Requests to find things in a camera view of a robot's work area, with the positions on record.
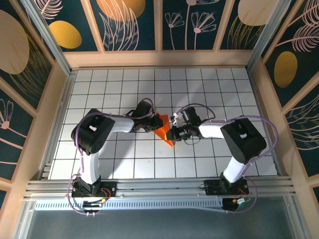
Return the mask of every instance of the orange fabric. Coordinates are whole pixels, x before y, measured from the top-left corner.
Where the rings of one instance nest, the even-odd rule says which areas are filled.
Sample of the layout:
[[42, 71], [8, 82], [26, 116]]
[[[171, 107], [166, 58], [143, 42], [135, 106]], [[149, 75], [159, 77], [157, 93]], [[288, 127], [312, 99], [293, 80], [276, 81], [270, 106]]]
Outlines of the orange fabric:
[[159, 113], [156, 113], [156, 115], [159, 115], [160, 119], [163, 121], [164, 126], [153, 130], [153, 132], [162, 140], [164, 140], [166, 143], [168, 143], [171, 147], [173, 147], [173, 142], [171, 140], [165, 140], [166, 133], [170, 130], [168, 115], [161, 116]]

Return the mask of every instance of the white grid mat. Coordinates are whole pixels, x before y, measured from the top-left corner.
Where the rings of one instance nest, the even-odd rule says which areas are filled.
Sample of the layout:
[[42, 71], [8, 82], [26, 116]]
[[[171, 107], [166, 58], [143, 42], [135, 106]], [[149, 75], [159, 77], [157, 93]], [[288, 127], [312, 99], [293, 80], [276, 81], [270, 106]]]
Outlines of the white grid mat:
[[[154, 101], [169, 116], [189, 103], [209, 106], [217, 120], [259, 115], [245, 68], [81, 70], [77, 72], [49, 179], [69, 179], [79, 170], [71, 131], [91, 109], [126, 114], [142, 98]], [[212, 116], [196, 107], [201, 119]], [[265, 137], [261, 121], [253, 122]], [[100, 152], [102, 179], [219, 176], [231, 158], [223, 139], [206, 138], [194, 145], [170, 147], [154, 133], [113, 133]], [[254, 163], [251, 176], [276, 175], [271, 156]]]

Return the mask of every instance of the yellow circle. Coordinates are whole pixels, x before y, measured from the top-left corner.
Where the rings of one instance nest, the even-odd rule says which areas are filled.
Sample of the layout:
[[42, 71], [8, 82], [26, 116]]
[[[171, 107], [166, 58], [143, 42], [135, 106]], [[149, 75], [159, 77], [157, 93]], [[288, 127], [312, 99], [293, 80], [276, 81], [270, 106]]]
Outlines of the yellow circle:
[[296, 56], [290, 51], [284, 51], [279, 55], [275, 64], [275, 82], [281, 87], [287, 87], [294, 79], [298, 67]]
[[240, 0], [238, 17], [243, 24], [261, 26], [268, 22], [278, 0]]
[[49, 25], [49, 28], [60, 46], [74, 49], [82, 43], [79, 31], [66, 21], [55, 21]]
[[130, 16], [125, 13], [122, 1], [128, 11], [132, 9], [136, 18], [138, 18], [145, 9], [145, 0], [97, 0], [97, 3], [102, 12], [109, 18], [116, 21], [123, 21], [124, 18], [124, 21], [127, 21], [130, 19]]
[[13, 16], [0, 10], [0, 69], [19, 74], [28, 61], [29, 42], [23, 27]]

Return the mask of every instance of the grid floor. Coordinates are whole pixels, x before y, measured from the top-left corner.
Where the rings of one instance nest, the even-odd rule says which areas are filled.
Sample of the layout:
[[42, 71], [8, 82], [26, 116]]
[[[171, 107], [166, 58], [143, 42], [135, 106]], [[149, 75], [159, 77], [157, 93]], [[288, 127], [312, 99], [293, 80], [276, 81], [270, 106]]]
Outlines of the grid floor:
[[[79, 171], [79, 153], [71, 131], [91, 109], [126, 114], [142, 98], [171, 116], [189, 103], [209, 106], [217, 120], [259, 115], [245, 68], [122, 69], [77, 72], [49, 179], [69, 179]], [[211, 116], [196, 108], [201, 119]], [[253, 124], [265, 136], [261, 121]], [[231, 158], [223, 139], [205, 138], [194, 145], [170, 147], [154, 133], [112, 133], [100, 151], [102, 179], [219, 176]], [[250, 176], [277, 175], [271, 156], [254, 163]]]

